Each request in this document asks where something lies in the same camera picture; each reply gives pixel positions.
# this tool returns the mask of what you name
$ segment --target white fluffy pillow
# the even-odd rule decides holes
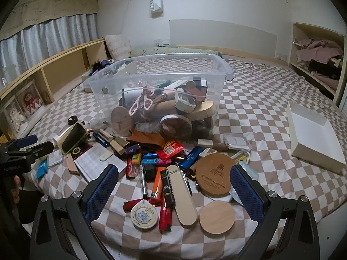
[[[130,57],[131,46],[130,41],[126,37],[121,34],[107,35],[105,41],[111,56],[115,60],[122,60]]]

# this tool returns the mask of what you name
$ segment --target human hand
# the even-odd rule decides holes
[[[12,197],[13,197],[15,204],[17,204],[20,201],[20,196],[19,196],[20,190],[18,188],[18,186],[20,186],[20,178],[18,176],[15,176],[13,178],[13,181],[15,183],[16,188],[11,190],[11,194],[12,194]]]

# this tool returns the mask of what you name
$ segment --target scissors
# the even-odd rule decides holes
[[[149,99],[147,96],[151,96],[153,94],[153,88],[150,86],[147,86],[146,82],[143,82],[143,91],[142,93],[138,96],[134,104],[131,106],[129,110],[129,115],[133,116],[137,110],[139,109],[139,102],[141,97],[143,96],[143,108],[147,111],[150,109],[150,107],[153,104],[153,100]]]

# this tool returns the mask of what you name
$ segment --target white curtain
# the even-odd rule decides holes
[[[10,83],[42,60],[97,38],[96,14],[64,16],[33,25],[0,41],[0,77]]]

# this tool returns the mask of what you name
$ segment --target glass display case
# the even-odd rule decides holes
[[[28,125],[25,113],[21,109],[15,96],[12,96],[1,109],[1,130],[11,139],[15,139]]]
[[[28,120],[43,104],[39,91],[36,88],[35,80],[30,81],[22,89],[20,89],[17,92],[16,97]]]

